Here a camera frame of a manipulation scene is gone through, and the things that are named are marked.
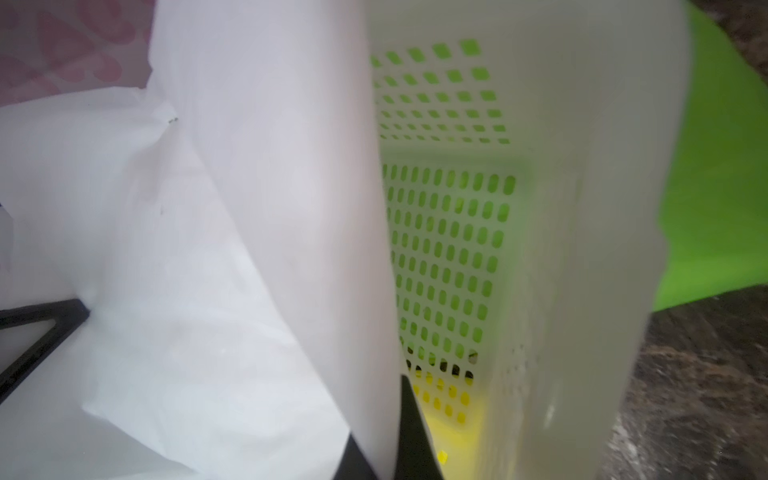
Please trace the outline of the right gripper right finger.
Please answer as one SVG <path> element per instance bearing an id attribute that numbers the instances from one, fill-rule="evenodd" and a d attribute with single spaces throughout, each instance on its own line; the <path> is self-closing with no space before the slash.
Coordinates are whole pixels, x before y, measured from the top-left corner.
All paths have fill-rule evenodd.
<path id="1" fill-rule="evenodd" d="M 376 480 L 352 434 L 349 435 L 333 480 Z M 394 480 L 443 480 L 411 383 L 401 376 L 401 415 Z"/>

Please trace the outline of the white perforated plastic basket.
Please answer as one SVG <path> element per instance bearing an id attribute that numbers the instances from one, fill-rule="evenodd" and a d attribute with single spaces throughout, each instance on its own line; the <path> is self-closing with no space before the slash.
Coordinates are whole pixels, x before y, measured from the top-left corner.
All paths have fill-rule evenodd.
<path id="1" fill-rule="evenodd" d="M 591 479 L 667 247 L 682 1 L 370 1 L 400 342 L 472 380 L 447 479 Z"/>

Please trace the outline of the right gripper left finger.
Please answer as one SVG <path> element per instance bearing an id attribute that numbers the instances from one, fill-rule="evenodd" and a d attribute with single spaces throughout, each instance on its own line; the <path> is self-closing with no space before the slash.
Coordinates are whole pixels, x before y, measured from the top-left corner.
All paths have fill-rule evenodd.
<path id="1" fill-rule="evenodd" d="M 2 369 L 1 402 L 4 402 L 89 316 L 90 311 L 79 299 L 2 310 L 1 331 L 40 323 L 50 323 L 51 326 Z"/>

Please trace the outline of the white raincoat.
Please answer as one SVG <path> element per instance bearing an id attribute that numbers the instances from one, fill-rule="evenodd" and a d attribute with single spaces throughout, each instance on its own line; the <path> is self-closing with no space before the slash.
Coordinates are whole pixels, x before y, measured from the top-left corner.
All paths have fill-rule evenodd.
<path id="1" fill-rule="evenodd" d="M 2 3 L 1 304 L 89 314 L 3 402 L 3 478 L 394 476 L 367 12 Z"/>

